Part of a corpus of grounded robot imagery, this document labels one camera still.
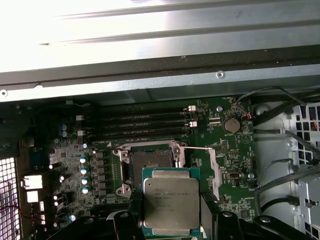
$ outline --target intel xeon processor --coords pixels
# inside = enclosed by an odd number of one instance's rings
[[[144,168],[146,235],[194,236],[200,225],[198,168]]]

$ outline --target red wire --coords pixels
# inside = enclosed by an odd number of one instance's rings
[[[31,219],[31,220],[34,220],[34,221],[45,221],[45,220],[38,219],[38,218],[33,217],[33,216],[29,217],[29,216],[23,215],[21,209],[18,207],[18,204],[17,204],[17,205],[7,205],[7,206],[4,206],[4,207],[0,207],[0,212],[3,211],[3,210],[5,210],[5,209],[7,209],[7,208],[15,208],[15,209],[18,209],[18,213],[19,213],[19,216],[20,216],[21,218]]]

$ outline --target gray cable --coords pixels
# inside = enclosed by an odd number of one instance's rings
[[[299,170],[299,167],[297,165],[294,165],[294,160],[292,158],[273,160],[273,161],[269,162],[267,165],[264,166],[263,170],[261,171],[261,175],[258,178],[257,184],[260,185],[260,179],[265,174],[265,172],[268,170],[268,168],[270,168],[273,164],[287,163],[287,162],[290,163],[290,167],[291,167],[291,169],[292,169],[292,171],[294,173]]]
[[[246,94],[243,94],[241,95],[236,101],[235,101],[235,105],[238,109],[240,109],[241,112],[243,112],[244,114],[248,114],[248,112],[240,106],[240,101],[246,97],[249,97],[253,94],[256,94],[256,93],[260,93],[260,92],[263,92],[263,91],[267,91],[267,90],[272,90],[272,89],[277,89],[277,90],[280,90],[282,91],[284,94],[286,94],[288,97],[292,98],[293,100],[297,101],[299,104],[303,105],[303,106],[307,106],[307,104],[302,101],[301,99],[299,99],[298,97],[296,97],[295,95],[291,94],[290,92],[284,90],[282,87],[279,87],[279,86],[268,86],[268,87],[264,87],[264,88],[260,88],[260,89],[257,89],[257,90],[254,90],[254,91],[250,91]]]
[[[254,129],[253,131],[256,134],[281,134],[281,131],[277,129],[271,129],[271,130]],[[306,140],[302,139],[301,137],[299,137],[298,135],[290,131],[285,130],[285,135],[290,136],[295,140],[297,140],[297,142],[303,145],[306,150],[311,151],[313,153],[314,159],[320,160],[320,150],[317,149],[315,146],[312,146],[309,142],[307,142]]]
[[[309,175],[317,174],[319,172],[320,172],[320,165],[317,164],[315,166],[306,168],[304,170],[300,170],[300,171],[291,173],[289,175],[279,177],[275,180],[268,182],[266,185],[264,185],[260,189],[255,190],[254,191],[254,204],[255,204],[255,209],[256,209],[258,215],[262,215],[262,213],[263,213],[261,210],[261,206],[260,206],[260,194],[262,194],[263,192],[265,192],[269,189],[272,189],[272,188],[277,187],[279,185],[285,184],[287,182],[290,182],[293,180],[298,180],[298,179],[304,178]]]

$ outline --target motherboard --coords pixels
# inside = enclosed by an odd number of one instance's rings
[[[33,168],[56,172],[52,207],[66,227],[128,208],[145,168],[199,168],[199,191],[251,222],[257,185],[252,120],[235,97],[85,106],[36,119]],[[251,112],[250,100],[242,107]]]

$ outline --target black cable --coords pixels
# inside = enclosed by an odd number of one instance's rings
[[[299,201],[299,198],[297,198],[296,196],[291,196],[291,195],[288,195],[286,197],[276,198],[271,201],[268,201],[265,205],[263,205],[261,207],[261,211],[264,212],[265,210],[267,210],[271,206],[273,206],[275,204],[279,204],[279,203],[288,203],[290,205],[299,206],[300,201]]]
[[[294,160],[292,158],[284,158],[284,159],[273,160],[273,161],[269,162],[268,164],[266,164],[263,167],[263,170],[261,171],[261,174],[259,175],[257,184],[260,185],[260,179],[267,172],[268,168],[270,168],[272,165],[277,164],[277,163],[287,163],[287,162],[290,163],[290,167],[291,167],[293,172],[297,172],[299,170],[299,167],[294,164]]]
[[[279,177],[275,180],[272,180],[268,182],[266,185],[262,186],[261,188],[257,189],[254,191],[254,204],[255,204],[255,209],[257,211],[258,215],[262,215],[263,211],[260,206],[260,194],[263,192],[272,189],[274,187],[277,187],[279,185],[285,184],[287,182],[293,181],[293,180],[298,180],[301,178],[304,178],[309,175],[317,174],[320,172],[320,165],[317,164],[315,166],[306,168],[304,170],[300,170],[294,173],[291,173],[286,176]]]
[[[271,130],[254,129],[253,131],[256,134],[280,134],[281,135],[281,131],[278,129],[271,129]],[[294,138],[298,143],[303,145],[306,150],[311,151],[313,153],[314,159],[320,160],[320,149],[316,148],[315,146],[312,146],[311,143],[307,142],[306,140],[302,139],[301,137],[297,136],[296,134],[290,131],[285,130],[283,134]]]
[[[295,95],[289,93],[288,91],[284,90],[282,87],[279,87],[279,86],[268,86],[268,87],[264,87],[264,88],[260,88],[260,89],[257,89],[257,90],[254,90],[254,91],[250,91],[246,94],[243,94],[241,95],[236,101],[235,101],[235,106],[241,111],[243,112],[245,115],[249,115],[249,113],[243,108],[240,106],[240,101],[246,97],[249,97],[253,94],[256,94],[256,93],[259,93],[259,92],[262,92],[262,91],[267,91],[267,90],[280,90],[282,91],[284,94],[286,94],[288,97],[292,98],[294,101],[296,101],[298,104],[301,104],[303,106],[306,106],[306,103],[304,101],[302,101],[301,99],[299,99],[298,97],[296,97]]]
[[[315,93],[314,95],[304,97],[302,100],[305,102],[308,102],[308,103],[317,103],[317,102],[320,102],[320,95],[319,95],[319,93]],[[294,100],[286,101],[286,102],[280,104],[279,106],[276,106],[275,108],[273,108],[269,111],[266,111],[265,113],[254,118],[253,125],[258,126],[260,124],[263,124],[266,121],[275,118],[276,116],[292,109],[293,107],[295,107],[297,105],[299,105],[299,104]]]

